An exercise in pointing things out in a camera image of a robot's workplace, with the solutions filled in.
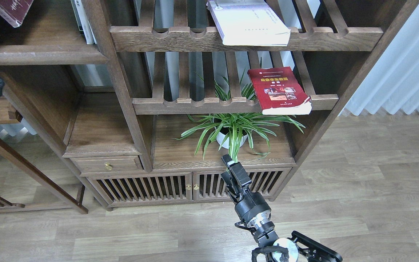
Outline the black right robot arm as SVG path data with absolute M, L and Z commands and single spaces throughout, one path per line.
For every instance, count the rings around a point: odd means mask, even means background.
M 292 231 L 291 238 L 278 237 L 270 220 L 271 208 L 261 193 L 250 190 L 252 181 L 246 170 L 228 154 L 222 156 L 222 161 L 228 170 L 221 176 L 240 218 L 235 226 L 250 231 L 258 243 L 258 248 L 252 250 L 253 262 L 259 254 L 264 254 L 267 262 L 296 262 L 299 255 L 306 257 L 308 262 L 342 262 L 337 252 L 298 231 Z

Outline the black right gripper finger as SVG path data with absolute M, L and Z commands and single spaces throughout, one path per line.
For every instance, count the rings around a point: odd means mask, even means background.
M 240 202 L 245 192 L 249 191 L 252 181 L 243 166 L 231 159 L 230 155 L 223 155 L 222 161 L 227 167 L 227 171 L 222 173 L 221 177 L 226 183 L 228 195 L 233 202 Z

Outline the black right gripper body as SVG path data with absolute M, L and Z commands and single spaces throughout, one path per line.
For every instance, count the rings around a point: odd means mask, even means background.
M 245 227 L 254 227 L 249 225 L 249 221 L 259 213 L 270 213 L 271 208 L 261 193 L 244 192 L 241 201 L 235 205 L 235 211 Z

